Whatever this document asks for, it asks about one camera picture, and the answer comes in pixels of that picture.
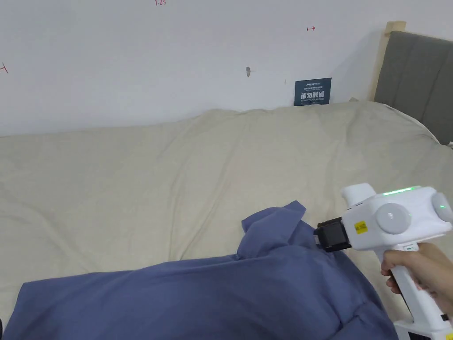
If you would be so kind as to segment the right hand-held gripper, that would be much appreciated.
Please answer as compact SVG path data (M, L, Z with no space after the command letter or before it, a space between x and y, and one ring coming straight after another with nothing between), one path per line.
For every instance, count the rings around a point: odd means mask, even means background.
M417 251L422 241L452 230L453 213L445 194L413 186L377 194L362 183L342 189L348 209L337 219L319 223L315 242L325 251L348 248L373 251L380 261L386 250ZM391 270L411 313L394 323L400 340L450 340L452 321L428 292L416 287L408 269Z

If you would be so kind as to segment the person's right hand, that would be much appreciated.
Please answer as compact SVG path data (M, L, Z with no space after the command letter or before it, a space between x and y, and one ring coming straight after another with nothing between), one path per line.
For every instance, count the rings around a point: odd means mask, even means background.
M445 253L432 243L419 243L418 251L385 251L381 274L390 277L397 266L407 268L416 287L429 292L439 309L452 316L453 264Z

